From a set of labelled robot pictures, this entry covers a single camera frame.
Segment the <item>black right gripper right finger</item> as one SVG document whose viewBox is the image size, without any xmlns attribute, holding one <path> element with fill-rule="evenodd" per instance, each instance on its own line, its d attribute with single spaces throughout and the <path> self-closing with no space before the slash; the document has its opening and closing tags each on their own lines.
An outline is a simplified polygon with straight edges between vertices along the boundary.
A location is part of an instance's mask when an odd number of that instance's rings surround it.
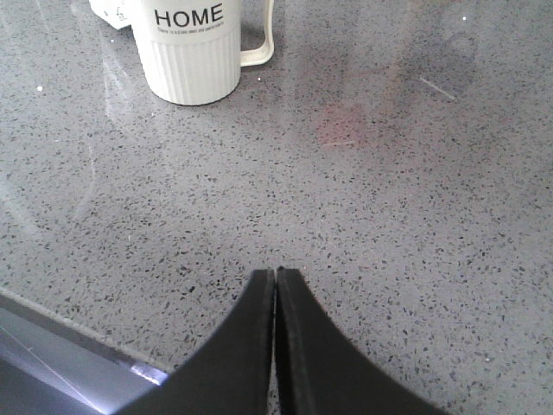
<svg viewBox="0 0 553 415">
<path fill-rule="evenodd" d="M 440 413 L 347 340 L 298 270 L 276 273 L 275 341 L 283 414 Z"/>
</svg>

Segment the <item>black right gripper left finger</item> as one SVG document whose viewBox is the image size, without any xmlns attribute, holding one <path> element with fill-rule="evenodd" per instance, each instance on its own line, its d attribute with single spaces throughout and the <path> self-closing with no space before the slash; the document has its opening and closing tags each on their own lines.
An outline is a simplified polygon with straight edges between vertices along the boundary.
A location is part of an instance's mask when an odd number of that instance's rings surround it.
<svg viewBox="0 0 553 415">
<path fill-rule="evenodd" d="M 268 407 L 276 279 L 255 270 L 217 330 L 160 386 L 119 414 L 265 414 Z"/>
</svg>

